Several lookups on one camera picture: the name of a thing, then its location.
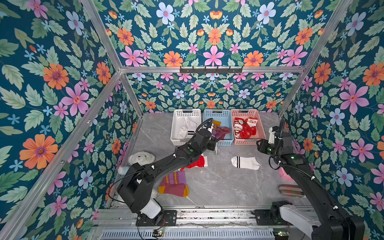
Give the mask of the small white ankle sock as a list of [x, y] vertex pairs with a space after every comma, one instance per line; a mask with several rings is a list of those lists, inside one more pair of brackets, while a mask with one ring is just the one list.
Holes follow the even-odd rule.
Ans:
[[187, 125], [182, 125], [177, 131], [175, 138], [177, 140], [185, 139], [188, 133], [189, 133], [189, 127]]

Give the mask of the purple striped sock bottom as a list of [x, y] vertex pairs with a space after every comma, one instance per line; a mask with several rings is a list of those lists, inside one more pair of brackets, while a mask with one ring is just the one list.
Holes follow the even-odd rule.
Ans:
[[217, 126], [213, 130], [213, 135], [216, 139], [224, 140], [227, 134], [231, 133], [231, 129], [228, 127]]

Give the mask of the white crew sock black stripes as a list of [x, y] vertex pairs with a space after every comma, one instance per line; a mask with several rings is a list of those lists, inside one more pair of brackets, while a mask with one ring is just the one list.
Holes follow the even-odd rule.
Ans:
[[194, 122], [190, 117], [185, 117], [185, 125], [189, 127], [188, 135], [193, 135], [196, 132], [198, 124]]

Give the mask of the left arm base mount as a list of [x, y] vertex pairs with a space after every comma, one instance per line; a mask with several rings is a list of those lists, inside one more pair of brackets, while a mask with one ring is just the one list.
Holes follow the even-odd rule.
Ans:
[[176, 210], [162, 210], [154, 219], [139, 213], [136, 221], [137, 227], [175, 227], [177, 221]]

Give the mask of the purple striped sock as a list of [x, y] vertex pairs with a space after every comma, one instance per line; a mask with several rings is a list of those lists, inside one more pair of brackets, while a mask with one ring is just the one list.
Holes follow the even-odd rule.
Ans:
[[215, 121], [215, 120], [213, 120], [213, 124], [216, 125], [216, 126], [221, 126], [221, 122], [218, 122], [218, 121]]
[[213, 130], [213, 135], [216, 139], [224, 140], [227, 134], [231, 133], [231, 129], [228, 127], [217, 126]]
[[169, 194], [186, 198], [189, 195], [185, 172], [173, 172], [165, 176], [158, 187], [160, 194]]

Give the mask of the plain red sock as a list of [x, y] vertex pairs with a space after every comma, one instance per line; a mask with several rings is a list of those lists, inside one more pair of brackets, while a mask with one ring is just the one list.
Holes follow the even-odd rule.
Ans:
[[243, 125], [243, 128], [239, 134], [240, 139], [250, 139], [257, 134], [257, 127], [250, 127], [249, 125]]

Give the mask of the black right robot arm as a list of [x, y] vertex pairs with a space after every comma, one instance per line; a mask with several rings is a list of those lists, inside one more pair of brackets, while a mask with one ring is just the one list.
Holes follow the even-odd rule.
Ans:
[[284, 124], [272, 127], [269, 140], [257, 141], [258, 151], [269, 155], [303, 191], [318, 218], [298, 210], [288, 201], [274, 202], [270, 218], [274, 223], [290, 223], [313, 240], [362, 240], [364, 220], [352, 216], [329, 194], [315, 177], [309, 161], [295, 153], [291, 135], [283, 131]]

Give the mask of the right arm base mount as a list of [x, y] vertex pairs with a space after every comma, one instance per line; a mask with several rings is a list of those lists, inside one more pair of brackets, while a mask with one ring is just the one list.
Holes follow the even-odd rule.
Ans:
[[272, 202], [270, 209], [253, 210], [251, 214], [259, 226], [286, 226], [288, 222], [281, 217], [280, 207], [291, 204], [289, 201]]

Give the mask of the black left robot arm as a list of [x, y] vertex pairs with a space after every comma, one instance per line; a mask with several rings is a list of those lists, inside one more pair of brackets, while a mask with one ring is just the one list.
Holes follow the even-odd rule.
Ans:
[[219, 139], [212, 134], [213, 128], [213, 119], [208, 119], [197, 127], [187, 143], [176, 147], [173, 154], [151, 164], [135, 163], [128, 168], [117, 193], [132, 213], [142, 213], [150, 219], [158, 219], [163, 214], [163, 208], [152, 197], [154, 186], [174, 171], [195, 163], [206, 150], [214, 151]]

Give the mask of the red white striped santa sock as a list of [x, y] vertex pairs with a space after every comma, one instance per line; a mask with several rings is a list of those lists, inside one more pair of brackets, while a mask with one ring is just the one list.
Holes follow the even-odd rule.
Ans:
[[243, 131], [244, 120], [241, 118], [235, 118], [234, 120], [234, 133], [235, 138], [240, 139], [240, 134]]

